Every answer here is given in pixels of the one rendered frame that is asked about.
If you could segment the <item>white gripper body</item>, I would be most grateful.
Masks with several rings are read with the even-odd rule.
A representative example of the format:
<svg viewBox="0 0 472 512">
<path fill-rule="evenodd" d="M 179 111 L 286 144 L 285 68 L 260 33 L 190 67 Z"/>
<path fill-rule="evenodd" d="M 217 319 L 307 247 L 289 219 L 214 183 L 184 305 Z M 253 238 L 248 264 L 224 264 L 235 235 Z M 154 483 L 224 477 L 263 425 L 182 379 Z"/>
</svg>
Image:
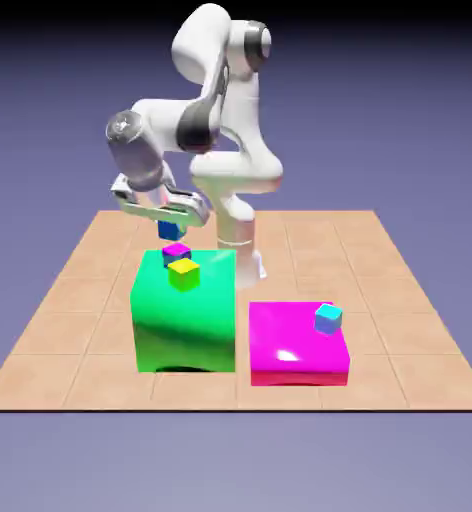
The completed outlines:
<svg viewBox="0 0 472 512">
<path fill-rule="evenodd" d="M 167 182 L 155 189 L 137 192 L 120 173 L 111 186 L 111 193 L 123 212 L 152 221 L 203 227 L 210 217 L 209 208 L 198 193 L 178 190 Z"/>
</svg>

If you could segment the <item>small blue cube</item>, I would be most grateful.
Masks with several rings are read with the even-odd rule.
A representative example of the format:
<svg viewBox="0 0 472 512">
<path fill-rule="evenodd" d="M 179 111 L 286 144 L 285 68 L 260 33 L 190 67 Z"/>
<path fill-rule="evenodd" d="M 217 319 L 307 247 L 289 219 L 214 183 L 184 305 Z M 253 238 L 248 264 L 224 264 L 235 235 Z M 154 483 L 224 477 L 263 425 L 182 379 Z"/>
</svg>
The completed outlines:
<svg viewBox="0 0 472 512">
<path fill-rule="evenodd" d="M 179 241 L 187 233 L 187 229 L 179 224 L 159 220 L 157 222 L 158 236 L 162 240 Z"/>
</svg>

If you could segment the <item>small purple cube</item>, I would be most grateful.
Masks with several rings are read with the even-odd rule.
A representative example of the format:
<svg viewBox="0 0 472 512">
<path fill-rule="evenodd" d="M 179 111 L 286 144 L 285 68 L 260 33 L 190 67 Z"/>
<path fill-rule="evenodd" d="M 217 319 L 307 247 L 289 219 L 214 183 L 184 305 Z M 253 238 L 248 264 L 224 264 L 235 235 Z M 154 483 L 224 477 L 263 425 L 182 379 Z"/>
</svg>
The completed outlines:
<svg viewBox="0 0 472 512">
<path fill-rule="evenodd" d="M 177 260 L 191 259 L 192 253 L 188 246 L 183 243 L 176 242 L 174 244 L 169 244 L 162 249 L 162 257 L 164 267 L 168 267 L 171 263 Z"/>
</svg>

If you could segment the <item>small yellow cube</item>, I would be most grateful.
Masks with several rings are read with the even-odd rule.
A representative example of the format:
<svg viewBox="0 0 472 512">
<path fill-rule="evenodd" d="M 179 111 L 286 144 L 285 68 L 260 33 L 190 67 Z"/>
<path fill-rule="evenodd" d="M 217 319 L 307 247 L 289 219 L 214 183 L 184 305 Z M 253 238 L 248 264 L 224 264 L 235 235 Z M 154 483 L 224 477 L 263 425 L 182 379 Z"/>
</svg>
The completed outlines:
<svg viewBox="0 0 472 512">
<path fill-rule="evenodd" d="M 175 260 L 168 265 L 169 284 L 181 292 L 200 284 L 200 265 L 189 258 Z"/>
</svg>

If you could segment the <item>small cyan cube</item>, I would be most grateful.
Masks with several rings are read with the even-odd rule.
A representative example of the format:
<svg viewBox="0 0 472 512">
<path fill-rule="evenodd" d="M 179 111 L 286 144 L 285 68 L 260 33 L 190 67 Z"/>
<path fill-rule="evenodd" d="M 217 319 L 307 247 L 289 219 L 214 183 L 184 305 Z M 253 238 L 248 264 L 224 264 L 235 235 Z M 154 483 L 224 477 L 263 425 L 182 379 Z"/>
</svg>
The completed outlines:
<svg viewBox="0 0 472 512">
<path fill-rule="evenodd" d="M 322 303 L 315 312 L 314 327 L 326 335 L 334 334 L 342 325 L 343 310 L 331 303 Z"/>
</svg>

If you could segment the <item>large green box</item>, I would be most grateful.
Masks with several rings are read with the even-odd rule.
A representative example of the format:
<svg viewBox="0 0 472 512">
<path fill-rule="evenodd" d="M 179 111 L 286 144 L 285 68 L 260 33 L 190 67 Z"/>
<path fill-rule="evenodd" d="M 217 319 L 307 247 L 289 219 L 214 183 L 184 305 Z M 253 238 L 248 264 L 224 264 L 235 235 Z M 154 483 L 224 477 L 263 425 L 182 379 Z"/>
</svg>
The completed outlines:
<svg viewBox="0 0 472 512">
<path fill-rule="evenodd" d="M 235 371 L 235 266 L 233 250 L 194 250 L 200 281 L 174 287 L 162 252 L 141 260 L 130 309 L 141 372 Z"/>
</svg>

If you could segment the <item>large magenta box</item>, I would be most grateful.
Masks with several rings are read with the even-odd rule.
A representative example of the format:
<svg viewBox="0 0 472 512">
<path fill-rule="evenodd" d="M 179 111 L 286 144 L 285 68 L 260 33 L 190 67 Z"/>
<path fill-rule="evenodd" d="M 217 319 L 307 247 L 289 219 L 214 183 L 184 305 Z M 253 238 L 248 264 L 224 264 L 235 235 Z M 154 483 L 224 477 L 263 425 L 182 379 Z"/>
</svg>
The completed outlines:
<svg viewBox="0 0 472 512">
<path fill-rule="evenodd" d="M 331 302 L 264 301 L 249 304 L 253 386 L 347 384 L 350 355 L 342 325 L 332 335 L 318 332 L 314 327 L 315 312 L 322 303 Z"/>
</svg>

